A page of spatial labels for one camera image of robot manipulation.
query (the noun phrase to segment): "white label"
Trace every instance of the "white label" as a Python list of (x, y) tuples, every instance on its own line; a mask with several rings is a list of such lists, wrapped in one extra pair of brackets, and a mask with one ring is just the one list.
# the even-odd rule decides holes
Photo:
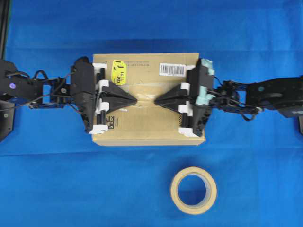
[(160, 63), (160, 76), (185, 77), (186, 66)]

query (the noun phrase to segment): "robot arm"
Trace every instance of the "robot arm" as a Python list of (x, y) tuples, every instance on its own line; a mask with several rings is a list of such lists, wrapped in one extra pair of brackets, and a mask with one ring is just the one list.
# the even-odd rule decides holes
[[(285, 117), (303, 116), (303, 77), (251, 84), (224, 81), (213, 88), (214, 78), (212, 62), (199, 59), (196, 67), (187, 72), (186, 82), (155, 100), (155, 104), (182, 114), (181, 134), (202, 136), (213, 108), (239, 113), (246, 121), (264, 109), (278, 110)], [(246, 92), (245, 103), (240, 102), (238, 91)]]

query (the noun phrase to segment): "masking tape roll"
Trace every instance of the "masking tape roll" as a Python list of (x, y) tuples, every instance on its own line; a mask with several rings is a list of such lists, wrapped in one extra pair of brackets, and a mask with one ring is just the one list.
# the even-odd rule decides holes
[[(196, 175), (200, 177), (203, 180), (206, 187), (205, 197), (201, 202), (199, 202), (196, 205), (187, 205), (183, 203), (178, 194), (178, 188), (180, 182), (184, 177), (188, 175)], [(189, 167), (181, 170), (175, 175), (170, 186), (170, 195), (175, 205), (182, 212), (187, 214), (202, 214), (207, 210), (209, 210), (214, 204), (214, 201), (216, 200), (216, 196), (217, 196), (217, 187), (216, 187), (216, 183), (214, 182), (214, 179), (208, 172), (198, 167)]]

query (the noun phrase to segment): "screw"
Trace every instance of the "screw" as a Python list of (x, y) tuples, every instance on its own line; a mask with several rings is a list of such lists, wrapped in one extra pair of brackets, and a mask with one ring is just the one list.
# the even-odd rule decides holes
[(16, 84), (10, 83), (10, 84), (9, 84), (9, 87), (10, 87), (11, 89), (16, 89)]
[(264, 87), (263, 86), (258, 87), (258, 91), (264, 91)]
[(67, 90), (65, 88), (61, 88), (60, 90), (63, 94), (65, 94), (67, 92)]

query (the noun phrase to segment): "qr code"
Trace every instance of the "qr code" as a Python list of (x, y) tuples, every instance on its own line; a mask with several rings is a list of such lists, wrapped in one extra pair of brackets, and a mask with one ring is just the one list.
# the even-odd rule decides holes
[(108, 129), (114, 129), (115, 128), (115, 117), (106, 116), (106, 124), (108, 125)]

